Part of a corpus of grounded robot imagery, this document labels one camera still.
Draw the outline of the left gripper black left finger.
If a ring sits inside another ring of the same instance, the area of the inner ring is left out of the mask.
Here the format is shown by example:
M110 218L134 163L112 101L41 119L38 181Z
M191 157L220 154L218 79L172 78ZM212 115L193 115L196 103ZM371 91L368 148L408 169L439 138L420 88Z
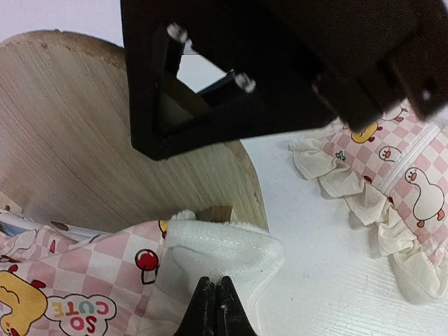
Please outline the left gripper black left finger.
M176 336L214 334L215 285L209 277L199 279Z

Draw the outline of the wooden pet bed frame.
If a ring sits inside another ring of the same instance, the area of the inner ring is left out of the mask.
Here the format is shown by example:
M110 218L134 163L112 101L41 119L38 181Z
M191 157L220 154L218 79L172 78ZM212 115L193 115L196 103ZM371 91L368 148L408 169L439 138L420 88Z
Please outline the wooden pet bed frame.
M116 232L182 211L267 227L239 141L156 162L130 140L125 51L73 32L1 43L1 205L43 224Z

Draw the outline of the blue white striped mattress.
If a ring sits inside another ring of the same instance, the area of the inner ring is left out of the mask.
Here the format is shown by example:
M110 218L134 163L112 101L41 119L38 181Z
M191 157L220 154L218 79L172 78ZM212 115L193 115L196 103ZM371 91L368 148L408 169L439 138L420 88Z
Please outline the blue white striped mattress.
M86 240L92 242L96 238L108 235L108 233L104 231L91 230L74 225L56 225L55 223L50 223L48 225L40 224L26 216L21 214L17 215L5 209L1 209L1 227L6 228L7 234L11 233L12 235L49 227L76 242L83 242Z

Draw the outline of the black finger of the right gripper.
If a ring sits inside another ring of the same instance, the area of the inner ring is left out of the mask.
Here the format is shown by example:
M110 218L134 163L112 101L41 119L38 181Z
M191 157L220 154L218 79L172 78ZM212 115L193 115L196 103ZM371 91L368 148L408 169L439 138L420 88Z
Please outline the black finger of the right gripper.
M296 35L264 1L121 1L134 149L166 160L271 134L289 103L317 106Z

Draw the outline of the duck print ruffled pillow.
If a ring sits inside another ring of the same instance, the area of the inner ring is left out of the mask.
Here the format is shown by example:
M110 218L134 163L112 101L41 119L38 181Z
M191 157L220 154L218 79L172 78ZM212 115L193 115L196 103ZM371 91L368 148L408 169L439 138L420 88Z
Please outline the duck print ruffled pillow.
M340 120L290 145L299 174L343 199L377 229L402 295L414 304L447 296L447 126L402 101L360 132Z

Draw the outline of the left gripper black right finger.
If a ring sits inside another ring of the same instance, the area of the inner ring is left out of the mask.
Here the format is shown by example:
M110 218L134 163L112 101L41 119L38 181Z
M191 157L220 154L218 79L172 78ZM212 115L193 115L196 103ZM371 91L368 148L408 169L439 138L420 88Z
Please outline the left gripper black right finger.
M257 335L229 276L220 280L215 291L215 335Z

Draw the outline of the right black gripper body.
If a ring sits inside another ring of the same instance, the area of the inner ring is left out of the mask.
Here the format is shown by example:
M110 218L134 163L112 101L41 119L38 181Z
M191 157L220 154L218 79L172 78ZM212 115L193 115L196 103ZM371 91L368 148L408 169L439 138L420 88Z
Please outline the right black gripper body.
M447 105L446 1L271 1L296 35L300 77L317 101L289 103L271 133L325 127L353 130L407 100L422 121Z

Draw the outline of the duck print ruffled bed cover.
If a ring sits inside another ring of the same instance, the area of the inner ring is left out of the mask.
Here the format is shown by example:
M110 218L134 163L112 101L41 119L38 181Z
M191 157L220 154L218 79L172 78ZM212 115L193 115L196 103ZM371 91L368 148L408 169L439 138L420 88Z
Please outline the duck print ruffled bed cover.
M225 276L256 326L258 298L284 260L264 229L189 210L93 241L1 227L1 334L171 335L200 278Z

